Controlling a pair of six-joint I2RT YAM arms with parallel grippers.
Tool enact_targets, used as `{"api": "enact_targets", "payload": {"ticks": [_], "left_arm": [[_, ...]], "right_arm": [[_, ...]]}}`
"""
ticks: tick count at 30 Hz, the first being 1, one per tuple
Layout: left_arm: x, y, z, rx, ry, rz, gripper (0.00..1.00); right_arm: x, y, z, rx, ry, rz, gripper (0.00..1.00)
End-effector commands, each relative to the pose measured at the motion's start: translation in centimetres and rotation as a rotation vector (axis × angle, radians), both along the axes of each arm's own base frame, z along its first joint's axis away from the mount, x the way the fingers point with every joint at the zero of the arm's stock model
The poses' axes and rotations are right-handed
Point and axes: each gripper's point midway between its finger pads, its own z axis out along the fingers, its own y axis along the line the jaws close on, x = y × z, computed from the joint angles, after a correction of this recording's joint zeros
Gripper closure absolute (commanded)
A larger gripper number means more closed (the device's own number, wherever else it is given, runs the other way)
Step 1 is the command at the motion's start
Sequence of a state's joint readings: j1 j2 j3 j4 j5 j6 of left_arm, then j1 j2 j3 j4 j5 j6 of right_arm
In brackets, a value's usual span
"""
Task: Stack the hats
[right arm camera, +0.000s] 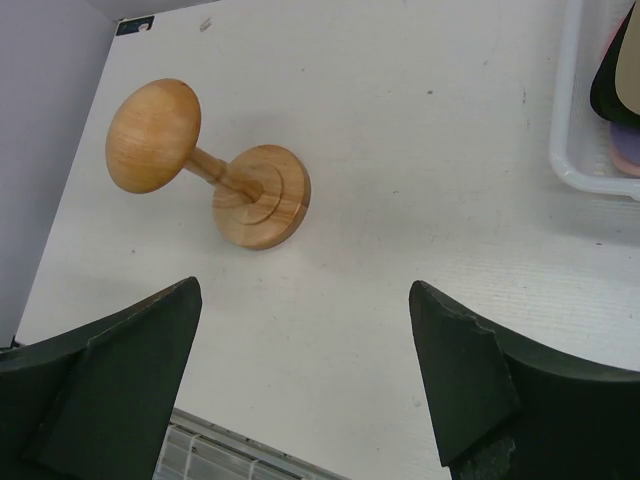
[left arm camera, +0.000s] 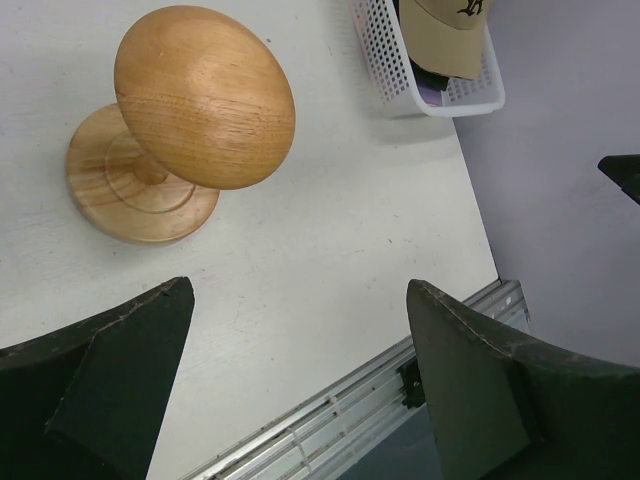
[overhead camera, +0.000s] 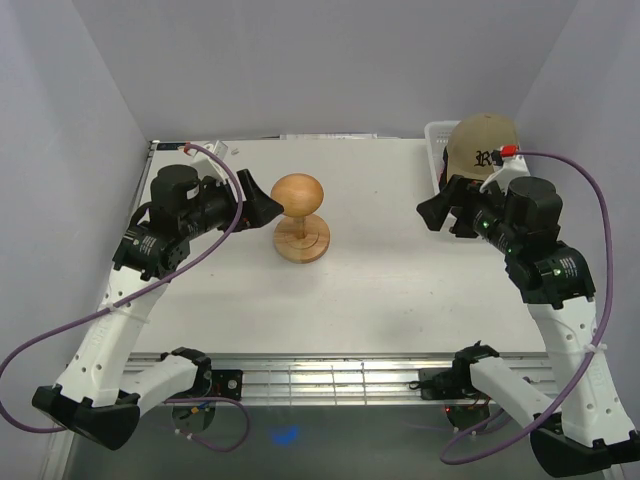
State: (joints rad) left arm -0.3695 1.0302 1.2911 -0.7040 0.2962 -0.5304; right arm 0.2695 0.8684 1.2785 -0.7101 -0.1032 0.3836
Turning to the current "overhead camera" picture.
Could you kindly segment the tan baseball cap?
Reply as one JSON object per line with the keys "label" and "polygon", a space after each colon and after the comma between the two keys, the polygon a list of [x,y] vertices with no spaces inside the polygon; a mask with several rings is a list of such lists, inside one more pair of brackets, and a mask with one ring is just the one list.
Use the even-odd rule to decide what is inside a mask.
{"label": "tan baseball cap", "polygon": [[478,113],[461,120],[449,135],[440,184],[453,175],[485,180],[494,172],[491,153],[519,143],[514,121],[494,113]]}

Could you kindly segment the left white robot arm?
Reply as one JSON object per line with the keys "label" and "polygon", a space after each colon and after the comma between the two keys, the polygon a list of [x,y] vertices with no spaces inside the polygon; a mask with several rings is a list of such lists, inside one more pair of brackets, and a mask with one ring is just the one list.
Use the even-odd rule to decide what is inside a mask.
{"label": "left white robot arm", "polygon": [[228,180],[199,177],[195,168],[161,168],[150,199],[135,212],[114,255],[105,315],[89,327],[74,358],[52,386],[39,387],[33,406],[55,423],[109,450],[121,448],[149,410],[174,397],[201,399],[212,387],[211,360],[179,347],[126,380],[124,368],[171,274],[189,256],[191,240],[213,230],[260,228],[283,207],[237,173],[243,200]]}

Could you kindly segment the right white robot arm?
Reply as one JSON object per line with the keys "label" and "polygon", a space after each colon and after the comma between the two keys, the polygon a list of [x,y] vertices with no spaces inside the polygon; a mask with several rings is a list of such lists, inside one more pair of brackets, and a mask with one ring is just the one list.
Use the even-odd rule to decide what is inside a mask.
{"label": "right white robot arm", "polygon": [[537,177],[505,190],[458,175],[416,210],[438,231],[478,236],[499,250],[509,280],[534,320],[561,392],[550,399],[518,376],[500,354],[475,343],[458,351],[449,369],[422,379],[434,398],[482,393],[523,428],[534,456],[554,478],[585,475],[639,459],[639,432],[614,387],[596,341],[595,286],[583,255],[560,241],[563,202]]}

